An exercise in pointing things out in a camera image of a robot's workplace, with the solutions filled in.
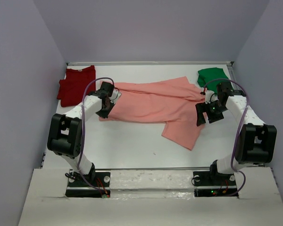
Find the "pink t-shirt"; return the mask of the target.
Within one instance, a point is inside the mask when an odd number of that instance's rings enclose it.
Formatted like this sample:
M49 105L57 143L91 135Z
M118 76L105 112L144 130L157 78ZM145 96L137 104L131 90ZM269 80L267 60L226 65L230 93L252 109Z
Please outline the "pink t-shirt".
M200 89L180 77L152 83L118 82L121 97L107 121L164 123L162 136L192 150L203 126L197 126Z

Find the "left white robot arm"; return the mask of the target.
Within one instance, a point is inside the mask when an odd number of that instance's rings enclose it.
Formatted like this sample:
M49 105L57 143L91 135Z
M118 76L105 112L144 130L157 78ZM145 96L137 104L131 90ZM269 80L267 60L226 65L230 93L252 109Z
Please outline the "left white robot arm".
M96 178L94 164L83 153L86 122L93 115L108 118L121 97L112 79L109 79L110 82L103 81L98 90L87 92L99 80L101 78L87 85L82 101L77 106L65 114L56 113L52 116L47 141L47 149L66 160L84 186L92 185Z

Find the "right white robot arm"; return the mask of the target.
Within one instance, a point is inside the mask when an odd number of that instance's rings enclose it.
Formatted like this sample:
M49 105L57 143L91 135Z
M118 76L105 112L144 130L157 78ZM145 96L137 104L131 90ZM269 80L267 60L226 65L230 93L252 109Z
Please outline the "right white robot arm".
M234 89L231 80L220 79L216 90L203 88L205 101L196 104L197 126L222 120L223 113L230 111L238 129L232 153L210 165L208 180L214 185L245 167L270 163L277 135L276 127L266 124L250 107L244 89Z

